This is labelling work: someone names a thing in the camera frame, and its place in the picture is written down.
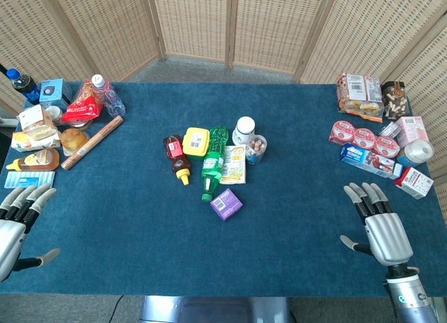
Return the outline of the small silver can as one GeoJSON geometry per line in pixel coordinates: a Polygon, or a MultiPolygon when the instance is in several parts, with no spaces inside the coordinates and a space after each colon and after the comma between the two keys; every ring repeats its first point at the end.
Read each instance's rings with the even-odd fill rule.
{"type": "Polygon", "coordinates": [[[390,122],[388,125],[386,125],[382,130],[380,131],[380,136],[387,136],[390,138],[395,138],[401,131],[401,127],[395,123],[390,122]]]}

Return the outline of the light blue flat pack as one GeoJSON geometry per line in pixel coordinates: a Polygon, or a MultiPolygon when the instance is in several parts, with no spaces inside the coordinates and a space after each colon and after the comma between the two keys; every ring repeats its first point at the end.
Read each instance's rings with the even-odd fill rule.
{"type": "Polygon", "coordinates": [[[29,186],[41,187],[49,184],[52,186],[55,177],[54,171],[10,171],[4,184],[5,189],[29,186]]]}

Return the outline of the dark cola bottle blue cap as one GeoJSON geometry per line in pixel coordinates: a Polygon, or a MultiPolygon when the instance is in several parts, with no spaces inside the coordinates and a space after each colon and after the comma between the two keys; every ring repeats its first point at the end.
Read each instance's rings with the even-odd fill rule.
{"type": "Polygon", "coordinates": [[[30,104],[39,104],[41,89],[31,76],[22,74],[17,69],[8,69],[6,75],[15,91],[22,94],[30,104]]]}

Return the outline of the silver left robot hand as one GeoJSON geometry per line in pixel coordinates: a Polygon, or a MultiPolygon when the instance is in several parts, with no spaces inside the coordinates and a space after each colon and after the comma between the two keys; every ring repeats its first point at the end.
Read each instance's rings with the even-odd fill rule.
{"type": "Polygon", "coordinates": [[[21,258],[22,246],[45,205],[57,193],[49,184],[17,187],[0,203],[0,282],[12,272],[49,264],[59,248],[31,258],[21,258]]]}

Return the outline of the wrapped muffin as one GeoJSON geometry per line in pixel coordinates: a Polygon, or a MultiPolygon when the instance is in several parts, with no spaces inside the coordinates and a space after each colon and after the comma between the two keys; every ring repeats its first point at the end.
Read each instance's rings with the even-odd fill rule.
{"type": "Polygon", "coordinates": [[[66,129],[61,134],[61,144],[63,153],[66,157],[71,156],[74,152],[78,151],[87,141],[89,135],[80,129],[66,129]]]}

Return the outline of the clear cup of biscuit sticks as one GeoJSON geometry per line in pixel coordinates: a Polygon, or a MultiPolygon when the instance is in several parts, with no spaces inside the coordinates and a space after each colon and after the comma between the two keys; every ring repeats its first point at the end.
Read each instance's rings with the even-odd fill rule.
{"type": "Polygon", "coordinates": [[[268,142],[262,135],[254,135],[246,146],[246,160],[250,165],[257,165],[265,154],[268,142]]]}

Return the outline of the white green food box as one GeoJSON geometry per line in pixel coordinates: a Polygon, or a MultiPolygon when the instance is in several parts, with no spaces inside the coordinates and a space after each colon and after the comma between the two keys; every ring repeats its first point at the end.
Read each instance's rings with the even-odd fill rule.
{"type": "Polygon", "coordinates": [[[35,150],[42,150],[44,148],[58,148],[61,146],[61,133],[58,131],[57,133],[48,136],[47,138],[43,138],[40,140],[36,140],[31,136],[19,131],[14,132],[11,138],[11,148],[17,150],[18,152],[31,152],[35,150]]]}

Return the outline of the white supplement bottle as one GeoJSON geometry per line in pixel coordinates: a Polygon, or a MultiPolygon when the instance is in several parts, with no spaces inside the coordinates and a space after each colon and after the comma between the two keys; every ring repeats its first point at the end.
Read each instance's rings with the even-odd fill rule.
{"type": "Polygon", "coordinates": [[[234,145],[247,144],[254,136],[256,123],[253,118],[244,116],[238,119],[233,130],[232,141],[234,145]]]}

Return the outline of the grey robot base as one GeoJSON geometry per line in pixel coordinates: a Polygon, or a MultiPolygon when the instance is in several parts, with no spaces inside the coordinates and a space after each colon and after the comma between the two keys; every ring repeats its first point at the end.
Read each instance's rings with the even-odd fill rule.
{"type": "Polygon", "coordinates": [[[138,323],[295,323],[286,297],[144,296],[138,323]]]}

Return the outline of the yellow square plastic box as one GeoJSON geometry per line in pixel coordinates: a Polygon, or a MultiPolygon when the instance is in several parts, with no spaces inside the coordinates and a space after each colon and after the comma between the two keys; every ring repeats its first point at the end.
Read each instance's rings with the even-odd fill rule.
{"type": "Polygon", "coordinates": [[[182,141],[182,150],[185,155],[192,157],[204,157],[210,141],[208,129],[189,127],[182,141]]]}

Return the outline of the yellow white snack packet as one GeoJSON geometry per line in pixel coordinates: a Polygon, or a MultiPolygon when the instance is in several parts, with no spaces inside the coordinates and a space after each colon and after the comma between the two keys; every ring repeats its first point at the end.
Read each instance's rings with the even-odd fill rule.
{"type": "Polygon", "coordinates": [[[246,183],[246,145],[228,145],[225,148],[223,161],[222,185],[238,185],[246,183]]]}

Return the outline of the wicker folding screen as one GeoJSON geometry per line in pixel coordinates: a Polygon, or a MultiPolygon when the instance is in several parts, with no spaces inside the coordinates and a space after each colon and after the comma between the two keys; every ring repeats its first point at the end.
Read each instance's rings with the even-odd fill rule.
{"type": "Polygon", "coordinates": [[[404,81],[447,211],[447,0],[0,0],[0,63],[36,79],[126,80],[170,55],[297,82],[404,81]]]}

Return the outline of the snack multipack with barcodes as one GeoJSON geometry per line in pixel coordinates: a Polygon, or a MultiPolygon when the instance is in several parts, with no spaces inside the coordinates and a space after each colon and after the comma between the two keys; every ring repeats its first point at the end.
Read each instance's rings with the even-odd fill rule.
{"type": "Polygon", "coordinates": [[[343,73],[337,81],[339,112],[382,123],[384,104],[378,78],[343,73]]]}

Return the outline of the light blue product box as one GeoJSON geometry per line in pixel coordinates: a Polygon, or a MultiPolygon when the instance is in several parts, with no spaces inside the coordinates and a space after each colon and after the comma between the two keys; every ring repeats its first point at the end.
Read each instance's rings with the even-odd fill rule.
{"type": "Polygon", "coordinates": [[[41,82],[39,104],[43,108],[56,106],[66,111],[73,99],[73,90],[63,78],[44,80],[41,82]]]}

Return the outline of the blue toothpaste box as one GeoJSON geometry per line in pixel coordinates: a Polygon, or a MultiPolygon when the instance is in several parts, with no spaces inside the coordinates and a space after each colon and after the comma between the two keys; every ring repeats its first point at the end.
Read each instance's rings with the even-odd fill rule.
{"type": "Polygon", "coordinates": [[[339,160],[391,180],[400,178],[403,172],[403,166],[394,160],[350,143],[342,146],[339,160]]]}

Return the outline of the dark jar of mushroom biscuits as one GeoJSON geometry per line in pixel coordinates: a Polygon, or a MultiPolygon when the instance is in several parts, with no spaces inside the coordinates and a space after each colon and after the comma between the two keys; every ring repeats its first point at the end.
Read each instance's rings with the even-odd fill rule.
{"type": "Polygon", "coordinates": [[[385,108],[385,117],[389,120],[398,120],[409,115],[409,100],[402,81],[388,81],[381,85],[382,102],[385,108]]]}

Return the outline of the pink carton box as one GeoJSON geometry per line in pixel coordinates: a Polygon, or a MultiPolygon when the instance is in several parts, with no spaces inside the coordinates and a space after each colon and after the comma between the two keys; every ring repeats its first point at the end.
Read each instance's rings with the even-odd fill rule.
{"type": "Polygon", "coordinates": [[[417,139],[429,141],[421,116],[401,117],[396,124],[400,128],[396,139],[401,148],[417,139]]]}

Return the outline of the red white round cup pack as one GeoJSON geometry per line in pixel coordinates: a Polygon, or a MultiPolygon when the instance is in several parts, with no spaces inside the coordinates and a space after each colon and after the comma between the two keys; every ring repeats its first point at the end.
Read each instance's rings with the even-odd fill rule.
{"type": "Polygon", "coordinates": [[[350,143],[390,159],[395,158],[400,151],[400,146],[394,138],[377,136],[366,128],[355,128],[346,120],[339,120],[333,124],[329,141],[338,145],[350,143]]]}

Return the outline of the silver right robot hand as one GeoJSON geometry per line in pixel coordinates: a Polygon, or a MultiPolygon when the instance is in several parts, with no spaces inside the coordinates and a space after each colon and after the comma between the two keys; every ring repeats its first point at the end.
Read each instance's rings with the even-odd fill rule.
{"type": "Polygon", "coordinates": [[[373,256],[382,266],[407,263],[413,256],[411,244],[381,188],[375,183],[351,182],[344,186],[344,192],[356,208],[369,242],[360,244],[346,235],[341,235],[340,241],[353,251],[373,256]]]}

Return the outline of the blue table cloth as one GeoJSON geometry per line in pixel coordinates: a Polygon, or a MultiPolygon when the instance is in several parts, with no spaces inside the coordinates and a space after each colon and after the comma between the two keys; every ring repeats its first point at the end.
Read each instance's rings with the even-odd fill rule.
{"type": "Polygon", "coordinates": [[[22,248],[58,247],[47,266],[15,272],[0,294],[383,296],[386,269],[346,248],[367,237],[344,186],[374,182],[400,216],[426,292],[447,296],[447,228],[434,191],[416,200],[392,180],[339,160],[334,85],[121,82],[124,121],[72,169],[22,248]],[[165,137],[254,118],[268,147],[233,185],[242,208],[223,221],[201,199],[201,159],[188,185],[165,137]]]}

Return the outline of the blue jar white lid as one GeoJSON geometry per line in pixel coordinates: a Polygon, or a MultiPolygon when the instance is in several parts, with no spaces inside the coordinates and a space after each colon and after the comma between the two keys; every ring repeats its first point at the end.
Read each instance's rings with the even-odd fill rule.
{"type": "Polygon", "coordinates": [[[400,148],[397,161],[403,166],[417,167],[428,162],[434,155],[434,148],[429,141],[416,139],[400,148]]]}

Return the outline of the honey bottle yellow cap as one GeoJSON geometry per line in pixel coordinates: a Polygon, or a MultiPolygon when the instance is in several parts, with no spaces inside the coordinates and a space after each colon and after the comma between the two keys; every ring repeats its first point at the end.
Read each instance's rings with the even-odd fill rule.
{"type": "Polygon", "coordinates": [[[6,168],[10,171],[53,171],[59,166],[59,152],[45,148],[26,157],[15,159],[6,168]]]}

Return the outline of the green plastic bottle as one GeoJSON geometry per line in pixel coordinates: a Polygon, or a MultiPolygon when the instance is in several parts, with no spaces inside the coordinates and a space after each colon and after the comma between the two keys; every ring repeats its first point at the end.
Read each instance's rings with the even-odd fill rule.
{"type": "Polygon", "coordinates": [[[227,128],[214,127],[210,130],[210,141],[201,171],[201,177],[203,179],[201,199],[203,201],[211,201],[213,199],[215,190],[220,183],[227,141],[227,128]]]}

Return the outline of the purple small box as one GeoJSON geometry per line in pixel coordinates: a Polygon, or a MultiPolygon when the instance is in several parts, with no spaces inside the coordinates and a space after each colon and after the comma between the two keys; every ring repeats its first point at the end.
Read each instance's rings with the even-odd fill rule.
{"type": "Polygon", "coordinates": [[[231,189],[226,189],[214,198],[210,205],[219,218],[226,222],[243,206],[243,203],[231,189]]]}

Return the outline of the sandwich pack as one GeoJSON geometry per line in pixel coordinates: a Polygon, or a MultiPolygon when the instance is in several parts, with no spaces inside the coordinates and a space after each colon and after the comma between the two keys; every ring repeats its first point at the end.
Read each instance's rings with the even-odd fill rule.
{"type": "Polygon", "coordinates": [[[34,140],[42,140],[57,134],[50,114],[38,104],[23,110],[18,116],[22,131],[34,140]]]}

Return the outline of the red snack bag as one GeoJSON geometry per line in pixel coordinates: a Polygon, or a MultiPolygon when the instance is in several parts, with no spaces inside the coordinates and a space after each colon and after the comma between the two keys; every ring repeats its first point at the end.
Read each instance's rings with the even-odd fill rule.
{"type": "Polygon", "coordinates": [[[99,117],[102,108],[103,102],[97,97],[93,83],[85,80],[61,120],[64,123],[90,121],[99,117]]]}

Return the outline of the brown syrup bottle red label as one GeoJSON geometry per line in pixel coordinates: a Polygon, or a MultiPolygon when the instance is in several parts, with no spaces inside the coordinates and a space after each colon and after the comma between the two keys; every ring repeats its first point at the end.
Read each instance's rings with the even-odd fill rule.
{"type": "Polygon", "coordinates": [[[182,139],[178,135],[171,135],[163,140],[163,146],[167,158],[171,161],[172,171],[182,181],[183,185],[189,184],[191,175],[191,163],[182,149],[182,139]]]}

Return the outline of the clear water bottle white cap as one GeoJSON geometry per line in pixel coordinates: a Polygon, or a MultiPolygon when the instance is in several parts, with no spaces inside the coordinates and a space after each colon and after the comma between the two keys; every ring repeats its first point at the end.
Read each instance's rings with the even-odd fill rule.
{"type": "Polygon", "coordinates": [[[102,103],[111,117],[123,117],[126,109],[112,83],[101,74],[91,77],[95,99],[102,103]]]}

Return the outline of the red white small carton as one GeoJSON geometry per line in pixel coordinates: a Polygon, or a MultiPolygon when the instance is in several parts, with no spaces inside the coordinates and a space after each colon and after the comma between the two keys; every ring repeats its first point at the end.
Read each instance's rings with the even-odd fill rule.
{"type": "Polygon", "coordinates": [[[404,167],[401,176],[394,181],[394,185],[406,192],[414,199],[426,197],[434,181],[414,167],[404,167]]]}

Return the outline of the brown cylindrical wrapped roll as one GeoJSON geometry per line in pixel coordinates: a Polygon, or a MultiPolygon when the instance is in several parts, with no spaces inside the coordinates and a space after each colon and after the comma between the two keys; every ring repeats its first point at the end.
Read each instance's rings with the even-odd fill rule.
{"type": "Polygon", "coordinates": [[[117,116],[106,124],[101,130],[99,130],[91,139],[89,139],[79,150],[73,153],[68,159],[66,159],[61,167],[68,171],[74,165],[76,165],[86,154],[93,150],[104,138],[111,134],[119,125],[122,124],[124,119],[121,116],[117,116]]]}

